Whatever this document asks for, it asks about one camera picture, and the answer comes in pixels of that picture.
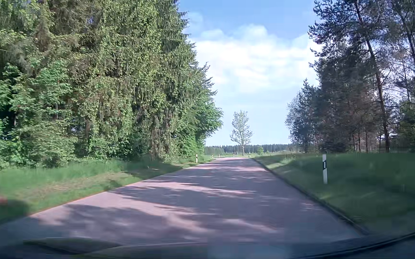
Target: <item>field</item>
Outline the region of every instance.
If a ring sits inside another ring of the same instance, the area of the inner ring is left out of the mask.
[[[200,155],[198,162],[210,156]],[[196,165],[195,159],[171,163],[142,159],[136,162],[91,161],[53,169],[0,171],[0,223],[58,206],[98,192]]]
[[[292,184],[345,212],[372,232],[415,229],[415,153],[305,154],[256,157]]]

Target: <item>asphalt road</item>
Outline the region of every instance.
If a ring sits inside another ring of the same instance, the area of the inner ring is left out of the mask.
[[[223,158],[0,226],[0,245],[52,236],[121,244],[332,242],[359,237],[252,159]]]

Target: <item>blue sky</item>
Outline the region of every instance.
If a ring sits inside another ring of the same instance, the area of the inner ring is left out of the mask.
[[[284,124],[287,103],[303,80],[317,84],[308,67],[318,49],[307,35],[314,23],[313,0],[180,0],[188,11],[190,41],[197,59],[211,66],[223,127],[206,145],[230,140],[233,113],[245,110],[254,132],[252,144],[289,143]]]

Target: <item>green grass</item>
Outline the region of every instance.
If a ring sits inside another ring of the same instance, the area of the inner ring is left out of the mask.
[[[200,155],[198,164],[210,161]],[[171,163],[142,159],[136,162],[90,161],[53,169],[0,171],[0,224],[98,192],[153,178],[196,165],[195,159]]]
[[[415,216],[406,217],[415,215],[411,213],[415,212],[415,153],[328,154],[327,185],[323,184],[321,156],[283,154],[255,159],[373,231],[393,231],[382,225],[399,217],[415,224]]]

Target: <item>curb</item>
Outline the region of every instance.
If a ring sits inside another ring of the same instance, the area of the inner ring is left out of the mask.
[[[339,220],[341,220],[341,221],[347,223],[348,225],[352,226],[356,230],[356,232],[358,232],[358,234],[362,234],[362,235],[370,235],[371,234],[371,232],[366,227],[361,226],[360,224],[354,222],[342,210],[330,205],[329,203],[325,202],[324,200],[321,200],[321,199],[315,197],[313,194],[311,194],[311,193],[303,190],[302,188],[296,186],[295,184],[289,182],[283,176],[275,173],[273,170],[266,167],[264,164],[262,164],[262,162],[257,161],[255,158],[250,158],[250,159],[257,162],[259,165],[261,165],[263,168],[265,168],[268,172],[272,173],[274,176],[281,179],[285,184],[287,184],[287,185],[293,187],[294,189],[296,189],[297,191],[299,191],[301,194],[306,196],[308,199],[310,199],[310,200],[312,200],[316,203],[319,203],[323,208],[325,208],[326,210],[328,210],[332,214],[336,215]]]

